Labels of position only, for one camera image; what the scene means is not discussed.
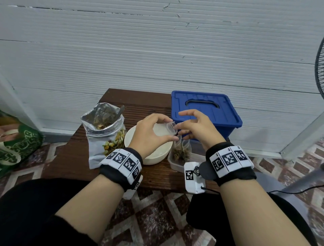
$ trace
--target dark brown wood surface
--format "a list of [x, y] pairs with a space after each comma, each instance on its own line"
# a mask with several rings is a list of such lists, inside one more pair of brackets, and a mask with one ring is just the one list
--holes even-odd
[[[170, 94], [109, 89], [100, 102], [125, 106], [123, 115], [127, 130], [152, 113], [171, 116]], [[98, 175], [98, 169], [90, 170], [88, 159], [88, 141], [81, 125], [54, 161], [44, 167], [42, 177], [92, 180]], [[167, 159], [156, 165], [144, 166], [142, 175], [142, 187], [185, 191], [184, 174], [172, 170]], [[206, 186], [219, 189], [213, 181], [207, 181]]]

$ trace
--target green shopping bag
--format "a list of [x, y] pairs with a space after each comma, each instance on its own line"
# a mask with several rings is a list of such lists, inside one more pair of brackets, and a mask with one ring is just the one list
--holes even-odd
[[0, 110], [0, 177], [20, 165], [43, 143], [43, 135]]

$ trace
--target blue plastic lid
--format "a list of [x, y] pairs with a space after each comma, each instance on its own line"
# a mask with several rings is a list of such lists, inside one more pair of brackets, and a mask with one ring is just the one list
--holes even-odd
[[180, 116], [178, 112], [197, 109], [209, 117], [215, 126], [242, 126], [242, 120], [230, 99], [224, 94], [173, 91], [171, 93], [171, 118], [176, 122], [195, 119], [194, 116]]

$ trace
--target cream bowl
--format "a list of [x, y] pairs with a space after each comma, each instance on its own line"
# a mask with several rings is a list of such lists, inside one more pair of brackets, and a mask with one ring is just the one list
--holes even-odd
[[[135, 132], [136, 126], [132, 127], [125, 135], [124, 143], [125, 147], [128, 147], [131, 143]], [[166, 124], [155, 124], [153, 131], [157, 136], [170, 135], [167, 130]], [[162, 161], [169, 153], [173, 142], [167, 142], [158, 147], [152, 154], [143, 160], [144, 165], [154, 165]]]

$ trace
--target black fan grille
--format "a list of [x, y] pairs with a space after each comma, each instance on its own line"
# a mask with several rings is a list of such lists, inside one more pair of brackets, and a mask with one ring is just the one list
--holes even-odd
[[324, 38], [319, 46], [315, 61], [315, 79], [319, 92], [324, 99]]

